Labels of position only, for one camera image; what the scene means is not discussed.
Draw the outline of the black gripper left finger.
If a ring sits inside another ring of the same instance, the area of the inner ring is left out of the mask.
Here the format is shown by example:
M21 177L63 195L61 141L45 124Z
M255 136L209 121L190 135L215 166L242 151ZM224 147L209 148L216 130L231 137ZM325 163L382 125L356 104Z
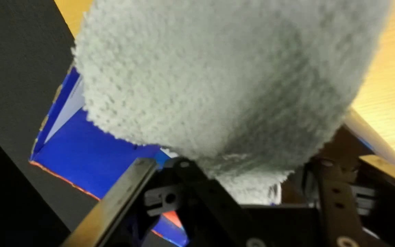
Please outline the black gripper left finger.
M155 172L155 161L134 161L60 247L105 247Z

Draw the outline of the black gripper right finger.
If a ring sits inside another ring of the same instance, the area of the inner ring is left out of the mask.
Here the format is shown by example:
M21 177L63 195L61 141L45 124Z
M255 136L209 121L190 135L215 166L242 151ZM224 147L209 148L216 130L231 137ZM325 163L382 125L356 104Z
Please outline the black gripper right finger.
M323 242L327 247L388 247L368 235L360 222L349 185L337 165L312 163L318 183L318 206Z

